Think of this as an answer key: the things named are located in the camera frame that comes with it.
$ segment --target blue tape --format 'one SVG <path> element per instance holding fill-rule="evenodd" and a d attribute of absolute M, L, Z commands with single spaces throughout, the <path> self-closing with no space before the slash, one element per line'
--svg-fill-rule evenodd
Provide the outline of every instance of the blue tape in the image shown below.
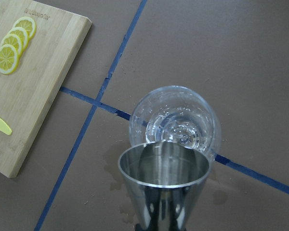
<path fill-rule="evenodd" d="M 258 172 L 255 172 L 254 170 L 251 170 L 250 168 L 248 167 L 245 167 L 245 166 L 242 166 L 242 165 L 239 165 L 235 162 L 232 162 L 231 160 L 229 160 L 228 158 L 222 156 L 222 155 L 216 155 L 216 158 L 215 160 L 223 165 L 226 165 L 232 169 L 235 169 L 239 172 L 242 172 L 250 177 L 253 177 L 259 181 L 261 181 L 262 183 L 265 183 L 267 185 L 270 185 L 272 186 L 273 188 L 276 188 L 278 190 L 281 190 L 282 192 L 284 193 L 287 193 L 289 194 L 289 186 L 288 185 L 285 185 L 283 183 L 280 183 L 272 178 L 269 178 L 265 175 L 262 175 Z"/>
<path fill-rule="evenodd" d="M 92 118 L 93 118 L 93 115 L 94 115 L 95 111 L 96 111 L 96 106 L 92 106 L 91 110 L 89 111 L 89 114 L 88 114 L 88 116 L 87 116 L 87 118 L 86 118 L 86 120 L 85 120 L 85 122 L 84 122 L 84 124 L 83 124 L 83 126 L 81 128 L 81 130 L 80 130 L 80 133 L 79 133 L 79 135 L 78 135 L 78 137 L 77 137 L 77 139 L 76 139 L 76 141 L 74 143 L 74 146 L 73 146 L 70 154 L 68 155 L 68 158 L 67 158 L 67 160 L 66 160 L 66 162 L 65 162 L 65 164 L 64 164 L 64 166 L 63 166 L 63 168 L 61 170 L 61 173 L 60 173 L 60 175 L 59 175 L 59 177 L 57 179 L 57 182 L 55 183 L 55 185 L 53 187 L 53 190 L 52 190 L 52 192 L 51 192 L 51 194 L 50 194 L 50 196 L 49 196 L 49 198 L 48 198 L 48 200 L 46 202 L 46 205 L 45 205 L 45 207 L 44 207 L 44 209 L 42 211 L 42 214 L 41 214 L 41 216 L 40 216 L 40 218 L 39 218 L 39 220 L 38 220 L 38 222 L 37 222 L 37 224 L 36 224 L 36 226 L 34 228 L 34 231 L 39 231 L 40 228 L 42 227 L 42 224 L 43 224 L 43 222 L 44 222 L 44 220 L 45 220 L 45 218 L 46 218 L 46 216 L 47 216 L 47 214 L 49 212 L 49 209 L 52 206 L 54 198 L 57 195 L 57 192 L 58 192 L 58 190 L 59 190 L 59 188 L 61 186 L 61 183 L 62 183 L 64 177 L 66 176 L 68 168 L 70 167 L 70 165 L 71 165 L 71 163 L 72 163 L 72 161 L 74 159 L 74 156 L 75 156 L 75 154 L 77 152 L 77 149 L 79 148 L 79 145 L 80 145 L 80 143 L 81 143 L 81 141 L 82 141 L 82 139 L 83 139 L 83 137 L 84 137 L 84 135 L 86 133 L 86 130 L 87 130 Z"/>
<path fill-rule="evenodd" d="M 119 110 L 119 109 L 117 109 L 117 108 L 114 108 L 114 107 L 112 107 L 112 106 L 109 106 L 109 105 L 107 105 L 107 104 L 101 103 L 101 102 L 99 102 L 99 101 L 97 101 L 97 100 L 95 100 L 95 99 L 93 99 L 93 98 L 88 97 L 88 96 L 85 96 L 85 95 L 83 95 L 83 94 L 80 94 L 80 93 L 77 92 L 77 91 L 73 91 L 73 90 L 68 89 L 68 88 L 66 88 L 66 87 L 61 87 L 61 88 L 60 88 L 60 91 L 66 93 L 66 94 L 69 94 L 69 95 L 71 95 L 71 96 L 73 96 L 73 97 L 76 97 L 76 98 L 78 98 L 78 99 L 80 99 L 80 100 L 83 100 L 83 101 L 85 101 L 85 102 L 88 102 L 88 103 L 90 103 L 90 104 L 92 104 L 92 105 L 94 105 L 94 106 L 96 106 L 96 107 L 99 107 L 99 108 L 101 108 L 101 109 L 104 109 L 104 110 L 106 110 L 106 111 L 108 111 L 108 112 L 110 112 L 110 113 L 112 113 L 112 114 L 115 114 L 115 115 L 117 115 L 117 116 L 120 116 L 120 117 L 122 117 L 123 119 L 126 119 L 126 120 L 129 120 L 129 119 L 130 119 L 130 116 L 131 116 L 130 114 L 128 114 L 128 113 L 126 113 L 126 112 L 123 112 L 123 111 L 121 111 L 121 110 Z"/>
<path fill-rule="evenodd" d="M 122 41 L 122 43 L 121 43 L 121 45 L 119 47 L 119 50 L 118 50 L 118 52 L 117 52 L 117 54 L 115 56 L 115 59 L 113 60 L 112 65 L 111 65 L 111 67 L 110 67 L 110 69 L 108 71 L 108 75 L 104 79 L 102 87 L 100 88 L 100 91 L 98 92 L 98 94 L 96 96 L 96 100 L 98 100 L 98 101 L 101 100 L 101 98 L 102 98 L 102 96 L 103 96 L 103 94 L 104 94 L 104 92 L 105 92 L 105 90 L 106 90 L 106 88 L 108 86 L 108 83 L 109 83 L 109 81 L 110 81 L 110 79 L 111 79 L 111 77 L 112 77 L 112 75 L 113 75 L 118 63 L 119 63 L 119 60 L 120 60 L 120 58 L 121 58 L 121 56 L 122 56 L 122 54 L 124 52 L 124 49 L 125 49 L 125 47 L 127 45 L 127 42 L 129 41 L 129 39 L 131 37 L 131 34 L 132 34 L 132 32 L 133 32 L 133 30 L 134 30 L 134 28 L 135 28 L 135 26 L 136 26 L 136 24 L 138 22 L 138 19 L 139 19 L 140 15 L 141 15 L 144 7 L 145 7 L 146 2 L 147 2 L 147 0 L 142 0 L 140 5 L 139 5 L 139 7 L 138 7 L 138 10 L 137 10 L 132 22 L 131 22 L 131 25 L 130 25 L 128 31 L 126 32 L 126 34 L 125 34 L 125 36 L 123 38 L 123 41 Z"/>

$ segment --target wooden cutting board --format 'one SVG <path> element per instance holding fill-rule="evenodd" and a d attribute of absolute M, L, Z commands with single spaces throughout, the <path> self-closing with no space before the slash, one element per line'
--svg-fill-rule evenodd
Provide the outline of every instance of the wooden cutting board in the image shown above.
<path fill-rule="evenodd" d="M 15 72 L 0 73 L 0 172 L 17 173 L 56 97 L 92 22 L 81 15 L 32 0 L 0 0 L 0 42 L 14 22 L 29 16 L 37 30 Z"/>

